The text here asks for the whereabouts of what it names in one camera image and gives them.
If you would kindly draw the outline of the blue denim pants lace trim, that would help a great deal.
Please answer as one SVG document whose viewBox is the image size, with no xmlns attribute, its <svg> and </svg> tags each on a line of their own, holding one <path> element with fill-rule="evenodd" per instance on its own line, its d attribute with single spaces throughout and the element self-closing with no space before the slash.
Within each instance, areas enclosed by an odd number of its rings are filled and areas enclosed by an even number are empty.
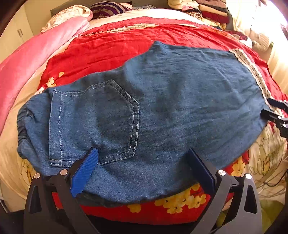
<svg viewBox="0 0 288 234">
<path fill-rule="evenodd" d="M 221 169 L 258 138 L 265 99 L 238 55 L 159 41 L 114 70 L 49 88 L 22 106 L 18 154 L 52 176 L 91 149 L 85 202 L 135 203 L 195 184 L 186 153 Z"/>
</svg>

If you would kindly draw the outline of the white knitted garment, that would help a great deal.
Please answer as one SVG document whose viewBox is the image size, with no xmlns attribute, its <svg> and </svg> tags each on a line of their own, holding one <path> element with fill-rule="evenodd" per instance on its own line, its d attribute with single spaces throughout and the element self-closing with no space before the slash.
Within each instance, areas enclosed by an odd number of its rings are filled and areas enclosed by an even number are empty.
<svg viewBox="0 0 288 234">
<path fill-rule="evenodd" d="M 244 33 L 247 36 L 248 47 L 260 52 L 266 52 L 273 48 L 273 42 L 264 34 L 257 33 L 252 29 L 245 29 Z"/>
</svg>

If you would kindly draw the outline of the stack of folded clothes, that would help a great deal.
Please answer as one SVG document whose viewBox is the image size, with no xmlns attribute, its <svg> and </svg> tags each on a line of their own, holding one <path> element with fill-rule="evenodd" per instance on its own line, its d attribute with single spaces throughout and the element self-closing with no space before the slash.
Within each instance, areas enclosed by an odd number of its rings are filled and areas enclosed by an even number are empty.
<svg viewBox="0 0 288 234">
<path fill-rule="evenodd" d="M 171 9 L 182 11 L 212 27 L 224 30 L 234 30 L 233 17 L 228 10 L 226 1 L 167 1 Z"/>
</svg>

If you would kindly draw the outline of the pink folded quilt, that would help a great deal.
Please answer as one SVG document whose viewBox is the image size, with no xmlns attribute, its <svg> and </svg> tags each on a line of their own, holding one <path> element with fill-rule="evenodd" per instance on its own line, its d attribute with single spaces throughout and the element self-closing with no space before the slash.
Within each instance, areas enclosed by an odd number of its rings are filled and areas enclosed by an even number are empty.
<svg viewBox="0 0 288 234">
<path fill-rule="evenodd" d="M 19 91 L 35 71 L 59 47 L 83 32 L 87 26 L 87 18 L 73 17 L 29 39 L 1 63 L 1 129 Z"/>
</svg>

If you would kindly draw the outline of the red floral bedspread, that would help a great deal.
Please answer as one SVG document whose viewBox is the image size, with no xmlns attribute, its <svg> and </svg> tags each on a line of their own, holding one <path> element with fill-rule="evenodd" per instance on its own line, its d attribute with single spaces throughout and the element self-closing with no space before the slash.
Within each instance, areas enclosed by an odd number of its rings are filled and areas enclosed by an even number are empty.
<svg viewBox="0 0 288 234">
<path fill-rule="evenodd" d="M 18 120 L 18 153 L 46 176 L 94 147 L 77 196 L 91 215 L 142 224 L 194 221 L 209 201 L 186 160 L 194 149 L 262 184 L 287 141 L 262 119 L 284 99 L 266 63 L 206 26 L 140 17 L 85 32 L 48 61 Z"/>
</svg>

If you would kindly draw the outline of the cream wardrobe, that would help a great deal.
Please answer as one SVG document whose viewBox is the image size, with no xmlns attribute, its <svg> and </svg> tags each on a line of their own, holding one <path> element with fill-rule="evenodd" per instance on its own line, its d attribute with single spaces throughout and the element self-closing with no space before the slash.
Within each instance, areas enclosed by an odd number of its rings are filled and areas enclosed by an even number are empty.
<svg viewBox="0 0 288 234">
<path fill-rule="evenodd" d="M 1 62 L 33 36 L 23 5 L 13 16 L 1 35 Z"/>
</svg>

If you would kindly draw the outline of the purple striped pillow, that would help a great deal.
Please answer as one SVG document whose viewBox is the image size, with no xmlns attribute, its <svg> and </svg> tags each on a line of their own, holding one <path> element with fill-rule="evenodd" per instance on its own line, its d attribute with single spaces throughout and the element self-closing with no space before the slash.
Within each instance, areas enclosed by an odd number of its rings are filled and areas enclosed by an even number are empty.
<svg viewBox="0 0 288 234">
<path fill-rule="evenodd" d="M 93 13 L 93 19 L 106 18 L 118 14 L 123 14 L 132 10 L 132 2 L 128 3 L 116 3 L 111 1 L 101 1 L 94 3 L 89 7 Z"/>
</svg>

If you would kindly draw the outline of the floral cream pillow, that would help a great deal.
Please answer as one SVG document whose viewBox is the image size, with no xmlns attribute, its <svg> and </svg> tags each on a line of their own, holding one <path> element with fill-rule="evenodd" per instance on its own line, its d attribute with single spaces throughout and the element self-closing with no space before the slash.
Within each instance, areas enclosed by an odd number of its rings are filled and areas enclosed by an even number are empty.
<svg viewBox="0 0 288 234">
<path fill-rule="evenodd" d="M 85 17 L 88 21 L 90 21 L 93 17 L 93 13 L 86 6 L 73 5 L 69 8 L 66 8 L 58 12 L 53 17 L 51 17 L 48 23 L 42 28 L 40 33 L 44 33 L 73 17 Z"/>
</svg>

